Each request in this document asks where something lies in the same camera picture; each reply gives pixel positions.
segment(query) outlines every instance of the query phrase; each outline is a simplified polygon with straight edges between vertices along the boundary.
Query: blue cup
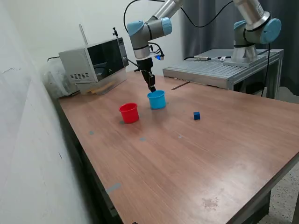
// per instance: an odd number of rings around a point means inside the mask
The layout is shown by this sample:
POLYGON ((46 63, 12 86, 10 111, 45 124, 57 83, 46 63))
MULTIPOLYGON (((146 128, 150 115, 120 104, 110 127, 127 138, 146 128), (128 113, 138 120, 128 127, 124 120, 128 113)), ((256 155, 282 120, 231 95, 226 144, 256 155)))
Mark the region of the blue cup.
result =
POLYGON ((152 110, 166 107, 165 91, 157 90, 148 94, 150 107, 152 110))

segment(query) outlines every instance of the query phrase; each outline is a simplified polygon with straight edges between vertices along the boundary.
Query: black cable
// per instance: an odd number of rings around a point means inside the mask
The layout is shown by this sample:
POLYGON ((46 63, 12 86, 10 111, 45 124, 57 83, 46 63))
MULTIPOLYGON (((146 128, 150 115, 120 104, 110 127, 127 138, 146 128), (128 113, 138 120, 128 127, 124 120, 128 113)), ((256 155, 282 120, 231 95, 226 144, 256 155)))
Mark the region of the black cable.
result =
POLYGON ((213 21, 217 18, 217 16, 223 11, 223 9, 225 9, 225 7, 228 6, 228 5, 229 5, 230 3, 232 3, 232 2, 234 2, 234 1, 230 1, 228 4, 226 4, 224 7, 222 7, 222 9, 219 11, 219 13, 217 13, 217 15, 216 15, 211 21, 209 21, 206 25, 204 25, 204 26, 197 26, 197 25, 195 25, 195 24, 192 22, 192 20, 190 19, 190 17, 187 15, 187 13, 185 12, 185 10, 184 10, 183 8, 181 8, 181 10, 183 11, 183 13, 186 15, 187 19, 190 21, 190 23, 191 23, 193 26, 195 26, 195 27, 197 27, 197 28, 203 28, 203 27, 206 27, 207 25, 209 25, 211 22, 213 22, 213 21))
POLYGON ((263 91, 264 89, 266 88, 266 82, 267 82, 267 76, 268 76, 268 71, 269 71, 269 63, 270 63, 270 44, 268 45, 268 63, 267 63, 267 70, 266 70, 266 76, 265 76, 265 80, 264 80, 264 83, 263 83, 263 91))
POLYGON ((184 58, 184 60, 187 60, 187 59, 189 59, 189 58, 196 58, 196 57, 186 57, 186 58, 184 58))
POLYGON ((54 58, 60 58, 59 56, 58 57, 49 57, 47 62, 50 60, 50 59, 54 59, 54 58))
POLYGON ((184 60, 187 60, 187 59, 189 59, 189 58, 194 58, 194 57, 186 57, 186 58, 184 58, 184 60))
POLYGON ((131 62, 133 65, 135 65, 136 67, 138 67, 138 65, 134 62, 132 62, 130 59, 128 59, 129 62, 131 62))
MULTIPOLYGON (((128 8, 129 8, 129 6, 132 5, 132 4, 133 4, 134 2, 136 2, 136 1, 140 1, 140 0, 134 0, 134 1, 131 1, 131 2, 127 5, 126 10, 125 10, 125 12, 124 12, 124 14, 123 14, 123 25, 124 25, 124 27, 125 27, 127 33, 128 33, 128 29, 127 29, 127 27, 126 27, 126 13, 127 13, 127 10, 128 10, 128 8)), ((148 1, 165 2, 164 0, 148 0, 148 1)))
POLYGON ((163 51, 162 51, 161 47, 159 46, 159 44, 157 44, 157 43, 153 43, 153 42, 149 42, 149 44, 156 45, 157 47, 159 47, 159 50, 161 51, 161 53, 163 53, 163 51))

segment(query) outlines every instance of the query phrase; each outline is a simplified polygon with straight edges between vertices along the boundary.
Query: white wall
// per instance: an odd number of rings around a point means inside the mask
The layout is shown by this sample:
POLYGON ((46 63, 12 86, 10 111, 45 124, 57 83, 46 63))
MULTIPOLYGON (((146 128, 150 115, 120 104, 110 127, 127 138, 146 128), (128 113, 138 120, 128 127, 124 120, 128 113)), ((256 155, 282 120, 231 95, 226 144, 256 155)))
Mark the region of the white wall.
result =
MULTIPOLYGON (((84 44, 78 24, 82 23, 89 43, 112 39, 112 27, 124 38, 128 57, 134 53, 123 26, 123 13, 131 0, 3 0, 29 53, 38 68, 58 52, 84 44)), ((142 0, 133 3, 126 22, 148 20, 161 2, 142 0)), ((180 14, 173 16, 173 32, 155 40, 166 55, 154 60, 153 72, 162 75, 162 68, 182 60, 180 14)))
POLYGON ((90 224, 56 110, 0 1, 0 224, 90 224))

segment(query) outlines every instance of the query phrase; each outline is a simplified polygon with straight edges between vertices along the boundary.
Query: blue cube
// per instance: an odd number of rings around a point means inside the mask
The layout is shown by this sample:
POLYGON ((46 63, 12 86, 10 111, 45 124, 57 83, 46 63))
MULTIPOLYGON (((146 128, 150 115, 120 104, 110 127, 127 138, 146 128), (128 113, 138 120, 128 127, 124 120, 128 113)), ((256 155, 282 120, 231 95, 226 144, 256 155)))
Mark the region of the blue cube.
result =
POLYGON ((194 120, 200 120, 200 113, 194 112, 194 120))

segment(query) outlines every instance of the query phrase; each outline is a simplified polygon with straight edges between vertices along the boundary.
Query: wooden board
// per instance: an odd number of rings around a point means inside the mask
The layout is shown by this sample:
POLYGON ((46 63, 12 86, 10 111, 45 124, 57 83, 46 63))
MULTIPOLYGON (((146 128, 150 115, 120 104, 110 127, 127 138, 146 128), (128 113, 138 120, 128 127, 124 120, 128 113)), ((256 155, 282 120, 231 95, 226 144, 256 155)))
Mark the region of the wooden board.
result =
POLYGON ((225 224, 298 156, 299 105, 157 77, 152 111, 140 73, 104 96, 61 106, 125 224, 225 224), (138 104, 123 124, 118 108, 138 104), (199 111, 201 120, 194 121, 199 111))

